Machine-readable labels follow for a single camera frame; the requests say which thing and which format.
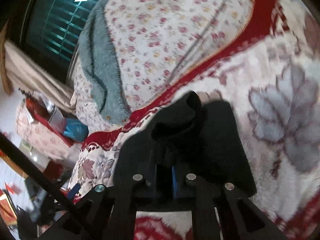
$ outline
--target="white and red blanket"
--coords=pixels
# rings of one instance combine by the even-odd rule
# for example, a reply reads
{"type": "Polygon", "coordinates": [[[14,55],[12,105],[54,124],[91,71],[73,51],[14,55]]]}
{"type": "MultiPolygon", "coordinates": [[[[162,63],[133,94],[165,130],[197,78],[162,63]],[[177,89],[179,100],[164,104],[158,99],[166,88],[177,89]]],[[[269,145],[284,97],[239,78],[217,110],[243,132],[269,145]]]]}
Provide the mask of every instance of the white and red blanket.
{"type": "MultiPolygon", "coordinates": [[[[185,92],[231,103],[257,194],[252,201],[288,236],[306,239],[320,220],[320,28],[300,0],[253,0],[236,38],[193,65],[124,127],[91,134],[69,187],[113,185],[124,141],[185,92]]],[[[138,213],[135,239],[190,239],[189,213],[138,213]]]]}

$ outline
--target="pink floral pattern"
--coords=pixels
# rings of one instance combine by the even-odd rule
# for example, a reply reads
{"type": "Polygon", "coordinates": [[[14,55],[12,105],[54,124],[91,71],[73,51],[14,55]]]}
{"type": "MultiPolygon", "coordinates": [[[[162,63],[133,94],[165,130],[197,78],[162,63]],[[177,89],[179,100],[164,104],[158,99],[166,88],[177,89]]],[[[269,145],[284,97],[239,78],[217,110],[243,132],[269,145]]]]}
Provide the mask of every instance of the pink floral pattern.
{"type": "Polygon", "coordinates": [[[34,121],[30,124],[24,102],[17,108],[16,131],[23,140],[52,160],[61,161],[69,156],[74,158],[79,155],[80,143],[75,142],[68,147],[58,135],[41,123],[34,121]]]}
{"type": "Polygon", "coordinates": [[[196,40],[202,39],[179,73],[234,38],[248,18],[251,2],[225,3],[225,12],[212,21],[223,0],[109,0],[106,19],[132,111],[179,76],[173,70],[196,40]]]}

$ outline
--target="bedding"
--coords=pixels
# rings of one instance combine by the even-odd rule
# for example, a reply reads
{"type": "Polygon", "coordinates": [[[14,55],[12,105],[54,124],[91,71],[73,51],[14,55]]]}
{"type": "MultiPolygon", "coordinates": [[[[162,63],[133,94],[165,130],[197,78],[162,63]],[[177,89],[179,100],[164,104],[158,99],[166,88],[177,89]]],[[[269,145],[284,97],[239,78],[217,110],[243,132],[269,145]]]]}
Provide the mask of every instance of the bedding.
{"type": "Polygon", "coordinates": [[[61,137],[49,130],[41,122],[34,121],[29,123],[27,111],[25,102],[21,101],[17,107],[16,114],[17,134],[50,159],[55,161],[69,159],[72,163],[75,163],[81,144],[74,142],[71,143],[71,146],[68,146],[61,137]]]}
{"type": "MultiPolygon", "coordinates": [[[[252,3],[249,21],[228,44],[183,64],[123,127],[87,138],[69,187],[80,183],[84,195],[96,184],[112,186],[121,146],[157,111],[190,90],[203,100],[219,95],[236,116],[257,187],[252,201],[289,239],[308,238],[320,220],[320,28],[300,0],[252,3]]],[[[135,239],[169,239],[157,235],[161,230],[172,239],[190,239],[191,226],[190,213],[138,212],[135,239]]]]}
{"type": "MultiPolygon", "coordinates": [[[[230,43],[249,22],[252,8],[251,0],[109,0],[105,17],[131,111],[230,43]]],[[[80,59],[75,72],[78,119],[89,133],[115,128],[111,115],[99,116],[80,59]]]]}

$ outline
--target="screw head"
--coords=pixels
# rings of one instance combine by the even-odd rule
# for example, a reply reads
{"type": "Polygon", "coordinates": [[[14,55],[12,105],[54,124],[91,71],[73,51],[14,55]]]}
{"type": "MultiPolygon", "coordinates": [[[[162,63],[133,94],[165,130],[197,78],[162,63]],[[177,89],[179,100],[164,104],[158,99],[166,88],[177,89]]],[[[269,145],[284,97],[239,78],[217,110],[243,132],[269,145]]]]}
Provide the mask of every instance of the screw head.
{"type": "Polygon", "coordinates": [[[142,180],[142,179],[143,179],[143,176],[142,176],[141,174],[136,174],[136,175],[134,175],[132,178],[133,178],[133,180],[135,180],[135,181],[139,181],[139,180],[142,180]]]}
{"type": "Polygon", "coordinates": [[[193,173],[189,173],[187,174],[187,180],[195,180],[197,178],[197,176],[193,173]]]}
{"type": "Polygon", "coordinates": [[[232,183],[230,182],[227,182],[224,187],[227,189],[227,190],[233,190],[235,188],[235,185],[233,185],[232,183]]]}
{"type": "Polygon", "coordinates": [[[101,185],[101,184],[94,187],[94,190],[96,192],[102,192],[102,191],[104,191],[104,189],[105,189],[105,186],[101,185]]]}

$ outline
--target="curtain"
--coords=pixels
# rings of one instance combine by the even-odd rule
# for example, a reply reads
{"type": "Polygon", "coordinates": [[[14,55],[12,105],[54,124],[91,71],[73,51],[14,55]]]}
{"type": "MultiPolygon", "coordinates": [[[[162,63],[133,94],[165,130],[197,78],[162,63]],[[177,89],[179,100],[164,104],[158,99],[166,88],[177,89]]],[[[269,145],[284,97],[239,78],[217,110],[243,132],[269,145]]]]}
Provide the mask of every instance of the curtain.
{"type": "Polygon", "coordinates": [[[5,68],[5,50],[4,50],[4,43],[5,43],[5,34],[7,31],[8,23],[3,27],[0,33],[0,75],[2,80],[2,85],[4,88],[4,92],[8,95],[11,95],[13,92],[13,87],[8,79],[7,70],[5,68]]]}
{"type": "Polygon", "coordinates": [[[31,93],[39,91],[60,109],[75,113],[76,96],[72,88],[54,79],[11,41],[6,41],[4,47],[6,73],[15,86],[31,93]]]}

